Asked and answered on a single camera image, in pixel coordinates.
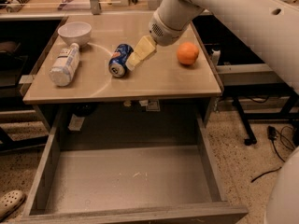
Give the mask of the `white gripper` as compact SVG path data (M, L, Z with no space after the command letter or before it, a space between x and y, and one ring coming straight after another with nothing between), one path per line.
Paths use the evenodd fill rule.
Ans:
M169 46L177 42L185 32L188 24L184 23L182 27L175 28L173 25L167 25L160 17L158 11L153 13L149 22L150 35L144 35L129 55L126 66L133 71L144 60L156 51L156 43L160 46Z

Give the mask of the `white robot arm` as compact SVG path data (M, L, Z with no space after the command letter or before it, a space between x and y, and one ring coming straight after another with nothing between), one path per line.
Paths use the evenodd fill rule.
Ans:
M299 10L279 0L163 0L130 56L128 68L158 45L174 44L204 10L211 12L295 92L299 93Z

